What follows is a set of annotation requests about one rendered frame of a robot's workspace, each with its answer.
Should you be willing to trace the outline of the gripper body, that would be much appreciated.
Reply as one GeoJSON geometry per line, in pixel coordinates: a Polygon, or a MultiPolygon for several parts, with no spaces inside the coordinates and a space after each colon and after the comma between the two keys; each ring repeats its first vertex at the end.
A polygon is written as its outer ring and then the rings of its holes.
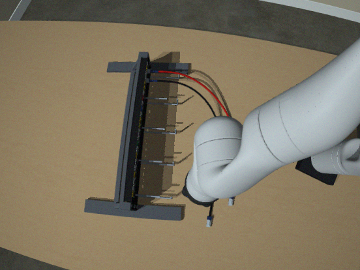
{"type": "Polygon", "coordinates": [[[205,197],[200,194],[198,194],[191,186],[190,184],[190,171],[187,173],[187,176],[185,178],[185,185],[182,189],[182,194],[187,197],[191,202],[202,205],[204,207],[209,207],[212,205],[213,202],[217,201],[218,198],[212,198],[212,197],[205,197]],[[208,205],[209,204],[209,205],[208,205]]]}

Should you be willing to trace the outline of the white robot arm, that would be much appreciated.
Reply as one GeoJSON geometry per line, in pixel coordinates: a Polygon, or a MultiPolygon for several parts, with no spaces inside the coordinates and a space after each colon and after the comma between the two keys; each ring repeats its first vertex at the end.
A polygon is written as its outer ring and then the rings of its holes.
{"type": "Polygon", "coordinates": [[[194,135],[190,184],[202,196],[231,198],[308,157],[320,173],[360,176],[360,138],[344,140],[359,124],[360,37],[253,109],[243,125],[228,116],[203,122],[194,135]]]}

